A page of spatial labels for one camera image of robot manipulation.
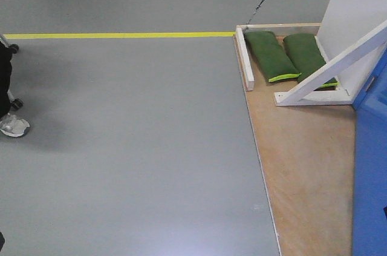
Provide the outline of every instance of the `caster wheel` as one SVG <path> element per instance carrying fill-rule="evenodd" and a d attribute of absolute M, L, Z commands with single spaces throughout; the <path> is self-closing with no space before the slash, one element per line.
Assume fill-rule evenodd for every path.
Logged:
<path fill-rule="evenodd" d="M 19 45 L 18 44 L 11 44 L 9 46 L 9 49 L 12 51 L 13 54 L 16 54 L 19 51 Z"/>
<path fill-rule="evenodd" d="M 12 103 L 11 103 L 11 108 L 13 111 L 17 111 L 18 109 L 20 109 L 21 107 L 23 107 L 23 101 L 20 100 L 20 99 L 15 99 Z"/>

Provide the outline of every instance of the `sneaker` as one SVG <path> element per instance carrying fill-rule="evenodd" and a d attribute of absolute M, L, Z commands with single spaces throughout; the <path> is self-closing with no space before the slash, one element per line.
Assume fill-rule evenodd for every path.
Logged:
<path fill-rule="evenodd" d="M 22 137 L 30 130 L 30 124 L 17 115 L 6 114 L 0 119 L 0 131 L 9 137 Z"/>

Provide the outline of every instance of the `diagonal white brace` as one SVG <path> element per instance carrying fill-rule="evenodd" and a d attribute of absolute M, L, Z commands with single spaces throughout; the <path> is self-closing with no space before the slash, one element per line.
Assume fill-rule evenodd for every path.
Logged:
<path fill-rule="evenodd" d="M 387 20 L 360 38 L 356 43 L 330 60 L 322 68 L 281 96 L 275 96 L 276 105 L 292 105 L 307 94 L 338 75 L 373 49 L 387 41 Z"/>

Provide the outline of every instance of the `green sandbag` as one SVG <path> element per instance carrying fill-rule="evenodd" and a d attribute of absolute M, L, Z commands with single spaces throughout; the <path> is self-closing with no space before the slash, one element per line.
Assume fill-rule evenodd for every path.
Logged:
<path fill-rule="evenodd" d="M 273 32 L 254 31 L 247 32 L 244 36 L 269 82 L 299 77 L 300 72 L 291 63 Z"/>
<path fill-rule="evenodd" d="M 325 65 L 319 47 L 313 34 L 298 33 L 284 38 L 286 53 L 294 66 L 301 72 L 298 82 L 302 82 L 316 70 Z M 338 85 L 335 78 L 330 79 L 320 88 L 335 87 Z"/>

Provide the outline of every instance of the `gray floor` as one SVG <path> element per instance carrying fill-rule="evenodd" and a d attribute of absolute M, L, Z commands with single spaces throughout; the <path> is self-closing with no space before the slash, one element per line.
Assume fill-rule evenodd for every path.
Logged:
<path fill-rule="evenodd" d="M 267 0 L 255 22 L 319 22 Z M 258 0 L 0 0 L 3 33 L 228 31 Z M 16 41 L 4 256 L 278 255 L 231 38 Z"/>

